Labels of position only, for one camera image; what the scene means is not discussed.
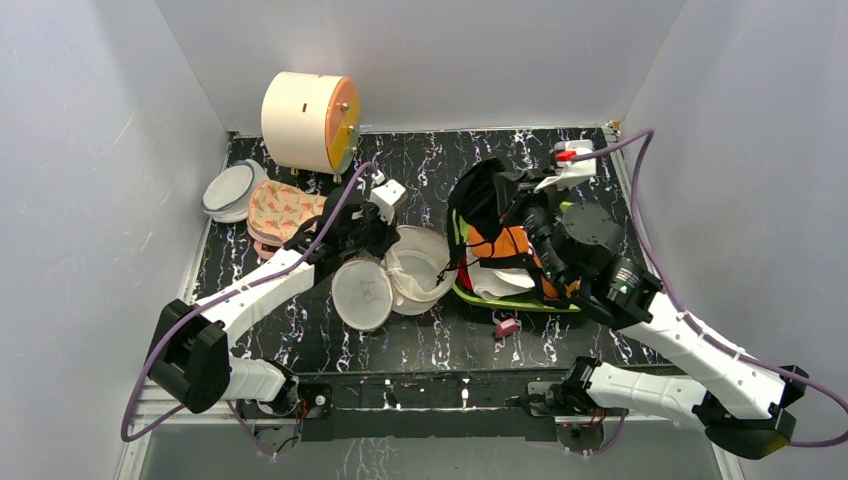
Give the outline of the black bra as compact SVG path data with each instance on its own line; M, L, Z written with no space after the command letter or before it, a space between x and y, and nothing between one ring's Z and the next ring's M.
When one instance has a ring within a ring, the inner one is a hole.
M487 242L494 242L500 235L502 226L494 177L504 172L505 167L500 159L486 159L468 169L452 188L445 219L449 260L438 275L440 282L445 280L447 272L459 268L465 255L466 245L459 231L459 220L481 232Z

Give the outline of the orange bra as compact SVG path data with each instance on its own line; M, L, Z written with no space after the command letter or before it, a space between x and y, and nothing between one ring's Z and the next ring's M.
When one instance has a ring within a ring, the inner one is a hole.
M473 253L480 257L525 255L527 270L535 281L535 288L529 292L534 292L543 303L561 301L567 294L573 293L580 286L580 281L576 280L565 287L557 287L545 276L541 260L530 245L523 227L503 228L494 242L487 242L480 232L474 227L469 227L466 235L466 248L471 248Z

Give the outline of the white mesh laundry bag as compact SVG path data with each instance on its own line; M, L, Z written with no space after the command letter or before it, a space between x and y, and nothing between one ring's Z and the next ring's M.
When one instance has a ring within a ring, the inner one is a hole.
M423 227L401 225L399 240L381 260L354 258L342 264L331 283L336 313L363 332L380 328L392 313L429 311L455 282L447 239Z

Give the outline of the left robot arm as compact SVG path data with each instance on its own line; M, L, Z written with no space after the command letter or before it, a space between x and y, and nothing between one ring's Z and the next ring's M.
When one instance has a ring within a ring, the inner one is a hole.
M296 374L272 359L232 355L235 342L273 310L334 274L360 253L384 254L398 241L394 218L407 193L394 180L368 195L339 189L324 212L259 268L193 304L174 300L161 311L144 374L188 411L219 401L257 401L275 416L299 401Z

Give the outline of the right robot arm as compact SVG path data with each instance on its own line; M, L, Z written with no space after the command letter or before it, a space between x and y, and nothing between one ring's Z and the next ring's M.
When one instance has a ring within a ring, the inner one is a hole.
M591 320L673 362L681 375L658 376L581 357L559 384L530 385L527 407L540 415L631 410L699 429L718 447L758 460L790 444L796 420L789 406L804 394L789 375L746 363L709 343L688 325L662 282L618 249L625 233L601 206L561 208L544 177L498 173L498 217L521 226L558 297Z

